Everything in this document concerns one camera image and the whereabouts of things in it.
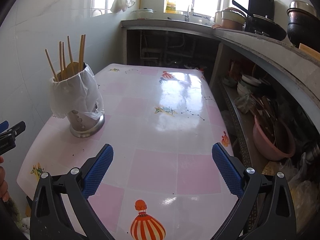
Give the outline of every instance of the faucet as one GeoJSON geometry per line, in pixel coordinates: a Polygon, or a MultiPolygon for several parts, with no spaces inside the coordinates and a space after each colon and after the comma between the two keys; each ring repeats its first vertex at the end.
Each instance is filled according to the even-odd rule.
{"type": "Polygon", "coordinates": [[[190,20],[190,15],[193,15],[193,4],[189,4],[188,6],[188,12],[187,12],[187,15],[184,15],[184,18],[185,18],[185,22],[189,22],[190,20]]]}

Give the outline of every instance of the finger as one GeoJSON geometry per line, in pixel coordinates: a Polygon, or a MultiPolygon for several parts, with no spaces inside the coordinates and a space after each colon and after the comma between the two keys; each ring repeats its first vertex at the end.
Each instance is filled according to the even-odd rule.
{"type": "Polygon", "coordinates": [[[6,193],[4,193],[4,195],[2,196],[2,200],[3,200],[3,202],[7,202],[9,200],[9,192],[8,191],[6,193]]]}
{"type": "Polygon", "coordinates": [[[5,170],[3,167],[0,167],[0,186],[4,181],[4,176],[5,176],[5,170]]]}
{"type": "Polygon", "coordinates": [[[0,197],[3,197],[3,195],[8,191],[8,183],[4,181],[2,185],[0,186],[0,197]]]}

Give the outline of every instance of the yellow bottle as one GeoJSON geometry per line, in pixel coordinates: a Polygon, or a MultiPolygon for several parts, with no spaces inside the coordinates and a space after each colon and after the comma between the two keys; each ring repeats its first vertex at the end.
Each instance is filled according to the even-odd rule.
{"type": "Polygon", "coordinates": [[[175,2],[170,2],[167,0],[167,6],[165,8],[166,13],[176,13],[176,3],[175,2]]]}

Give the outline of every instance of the pink plastic basin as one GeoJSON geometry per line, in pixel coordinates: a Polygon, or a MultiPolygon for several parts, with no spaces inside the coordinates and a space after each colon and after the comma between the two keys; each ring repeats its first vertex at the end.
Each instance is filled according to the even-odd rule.
{"type": "Polygon", "coordinates": [[[268,137],[262,131],[257,118],[254,117],[255,124],[252,131],[254,145],[256,146],[257,150],[270,161],[279,161],[283,158],[290,158],[296,151],[296,145],[292,133],[282,120],[279,121],[284,125],[288,132],[289,149],[287,153],[280,151],[276,146],[272,144],[272,142],[270,142],[268,137]]]}

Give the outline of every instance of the human hand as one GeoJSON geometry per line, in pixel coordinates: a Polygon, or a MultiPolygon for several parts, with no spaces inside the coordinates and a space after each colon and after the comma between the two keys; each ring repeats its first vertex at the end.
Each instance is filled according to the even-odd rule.
{"type": "MultiPolygon", "coordinates": [[[[0,156],[0,163],[3,163],[4,160],[2,156],[0,156]]],[[[3,202],[7,202],[9,200],[9,192],[8,192],[8,184],[4,180],[5,171],[4,168],[0,166],[0,198],[2,198],[3,202]]]]}

